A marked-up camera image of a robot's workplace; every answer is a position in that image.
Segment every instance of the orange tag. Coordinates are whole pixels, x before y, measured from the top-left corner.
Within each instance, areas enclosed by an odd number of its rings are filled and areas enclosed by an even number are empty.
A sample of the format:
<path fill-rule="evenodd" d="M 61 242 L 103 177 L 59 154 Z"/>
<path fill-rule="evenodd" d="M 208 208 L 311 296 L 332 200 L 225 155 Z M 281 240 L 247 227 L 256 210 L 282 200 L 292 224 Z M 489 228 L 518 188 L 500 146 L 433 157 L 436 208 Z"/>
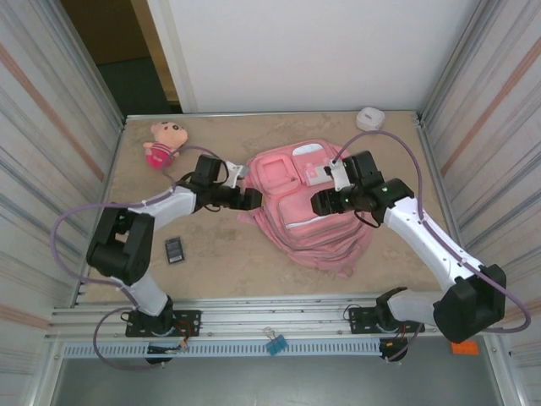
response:
<path fill-rule="evenodd" d="M 458 355 L 479 355 L 479 347 L 475 341 L 465 341 L 460 344 L 451 343 L 451 352 Z"/>

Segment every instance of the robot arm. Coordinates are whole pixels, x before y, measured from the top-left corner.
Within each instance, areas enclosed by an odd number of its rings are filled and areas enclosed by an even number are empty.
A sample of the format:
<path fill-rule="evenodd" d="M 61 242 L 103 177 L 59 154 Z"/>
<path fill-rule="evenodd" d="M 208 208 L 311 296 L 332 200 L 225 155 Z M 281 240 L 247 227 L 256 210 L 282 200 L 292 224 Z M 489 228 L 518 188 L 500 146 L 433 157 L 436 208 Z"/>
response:
<path fill-rule="evenodd" d="M 216 182 L 224 164 L 227 179 Z M 247 172 L 244 166 L 201 155 L 195 170 L 179 181 L 172 193 L 165 192 L 148 200 L 158 202 L 140 208 L 103 211 L 90 241 L 86 261 L 134 298 L 141 329 L 156 335 L 167 334 L 173 322 L 171 299 L 147 272 L 154 232 L 178 217 L 208 205 L 245 211 L 260 207 L 262 195 L 259 191 L 246 189 L 242 192 L 237 186 L 238 179 Z M 125 234 L 127 238 L 118 237 Z"/>
<path fill-rule="evenodd" d="M 331 162 L 325 170 L 333 178 L 334 189 L 314 195 L 312 208 L 320 216 L 344 211 L 367 211 L 377 226 L 386 224 L 400 235 L 434 273 L 440 293 L 393 289 L 384 294 L 375 310 L 383 329 L 393 331 L 400 321 L 436 325 L 445 337 L 460 343 L 501 320 L 505 296 L 480 280 L 463 264 L 477 267 L 485 276 L 505 287 L 505 273 L 497 266 L 485 267 L 457 245 L 430 216 L 418 213 L 418 201 L 400 180 L 385 182 L 367 151 L 343 161 Z M 451 250 L 460 253 L 457 261 L 429 228 Z"/>

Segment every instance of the small black device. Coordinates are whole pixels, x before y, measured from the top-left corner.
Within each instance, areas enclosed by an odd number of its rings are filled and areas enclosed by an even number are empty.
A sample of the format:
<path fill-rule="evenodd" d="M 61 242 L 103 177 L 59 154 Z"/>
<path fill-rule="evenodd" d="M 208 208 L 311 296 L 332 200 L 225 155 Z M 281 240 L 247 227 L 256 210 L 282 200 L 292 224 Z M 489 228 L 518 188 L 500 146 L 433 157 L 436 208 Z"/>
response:
<path fill-rule="evenodd" d="M 167 261 L 169 262 L 169 265 L 182 262 L 186 259 L 184 257 L 184 250 L 183 250 L 183 245 L 180 242 L 180 237 L 175 237 L 174 239 L 166 240 L 166 253 L 167 253 Z"/>

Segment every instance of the dark floor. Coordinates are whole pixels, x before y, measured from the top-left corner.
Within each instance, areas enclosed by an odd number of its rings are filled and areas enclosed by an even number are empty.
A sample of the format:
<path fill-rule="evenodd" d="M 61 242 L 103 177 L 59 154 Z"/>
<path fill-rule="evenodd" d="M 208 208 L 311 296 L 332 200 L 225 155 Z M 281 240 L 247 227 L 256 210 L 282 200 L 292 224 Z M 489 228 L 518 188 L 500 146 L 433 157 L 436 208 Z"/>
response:
<path fill-rule="evenodd" d="M 479 356 L 453 355 L 444 338 L 422 337 L 401 365 L 370 356 L 191 358 L 130 372 L 98 359 L 68 359 L 52 404 L 499 406 L 480 347 Z"/>
<path fill-rule="evenodd" d="M 98 69 L 123 116 L 180 112 L 167 103 L 151 58 L 108 63 Z"/>

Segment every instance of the metal frame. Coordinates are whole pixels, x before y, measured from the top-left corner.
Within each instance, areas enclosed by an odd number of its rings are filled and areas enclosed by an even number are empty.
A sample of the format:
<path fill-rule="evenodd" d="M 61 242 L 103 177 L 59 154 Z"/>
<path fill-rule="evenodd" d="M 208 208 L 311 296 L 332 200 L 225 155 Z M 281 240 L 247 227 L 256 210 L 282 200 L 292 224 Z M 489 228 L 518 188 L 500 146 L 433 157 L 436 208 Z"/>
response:
<path fill-rule="evenodd" d="M 266 114 L 296 114 L 315 112 L 270 112 Z M 261 115 L 260 113 L 247 114 L 189 114 L 190 117 L 229 117 L 244 115 Z M 174 118 L 178 115 L 161 116 L 128 116 L 128 121 L 148 118 Z M 418 137 L 424 149 L 429 164 L 430 175 L 434 181 L 440 204 L 443 208 L 447 226 L 451 236 L 460 241 L 460 234 L 452 217 L 451 208 L 445 195 L 445 188 L 439 171 L 434 162 L 429 143 L 423 128 L 419 124 L 418 116 L 412 113 L 412 121 L 418 131 Z M 107 182 L 104 198 L 110 187 Z M 176 301 L 176 309 L 203 310 L 201 330 L 199 337 L 192 337 L 195 346 L 229 345 L 231 343 L 265 343 L 263 329 L 270 326 L 276 334 L 284 334 L 293 344 L 302 343 L 369 343 L 382 337 L 394 337 L 392 334 L 373 334 L 354 336 L 350 333 L 349 323 L 343 318 L 343 311 L 348 305 L 373 306 L 375 298 L 380 294 L 327 294 L 327 295 L 289 295 L 282 297 L 265 298 L 239 298 L 239 299 L 196 299 Z M 47 406 L 52 401 L 54 388 L 61 370 L 65 354 L 69 358 L 77 356 L 73 348 L 88 348 L 96 323 L 107 312 L 121 306 L 126 302 L 110 303 L 80 303 L 73 309 L 56 309 L 52 314 L 50 329 L 46 335 L 42 359 L 36 373 L 35 381 L 30 392 L 28 405 Z M 126 338 L 124 336 L 125 324 L 120 315 L 113 315 L 102 325 L 98 335 L 100 346 L 121 348 L 134 345 L 168 345 L 171 338 L 153 337 Z M 440 336 L 436 327 L 427 326 L 423 336 Z M 492 364 L 500 394 L 505 406 L 527 405 L 522 384 L 518 380 L 514 365 L 506 355 L 505 345 L 500 337 L 494 335 L 484 336 L 489 358 Z M 81 350 L 81 357 L 86 350 Z M 315 355 L 305 352 L 304 355 Z"/>

